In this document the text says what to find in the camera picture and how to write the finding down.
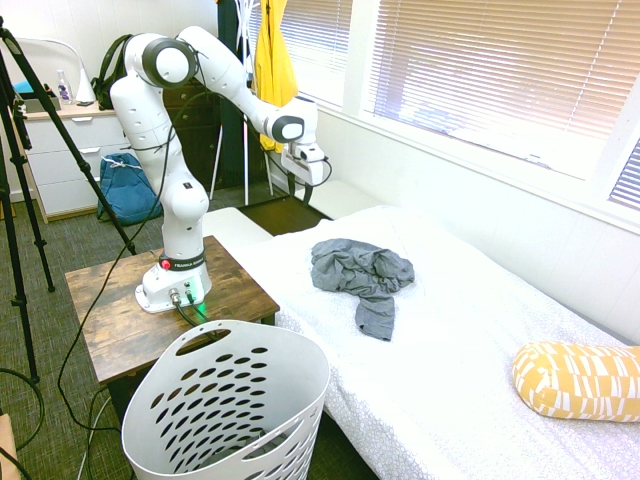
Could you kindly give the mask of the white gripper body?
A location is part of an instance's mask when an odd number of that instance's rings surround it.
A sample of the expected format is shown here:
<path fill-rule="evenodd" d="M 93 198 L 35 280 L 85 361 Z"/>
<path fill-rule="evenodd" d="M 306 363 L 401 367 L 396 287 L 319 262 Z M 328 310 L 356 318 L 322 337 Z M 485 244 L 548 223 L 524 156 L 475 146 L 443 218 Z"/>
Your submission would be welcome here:
<path fill-rule="evenodd" d="M 323 180 L 324 151 L 316 144 L 290 142 L 283 146 L 281 165 L 299 179 L 310 185 Z"/>

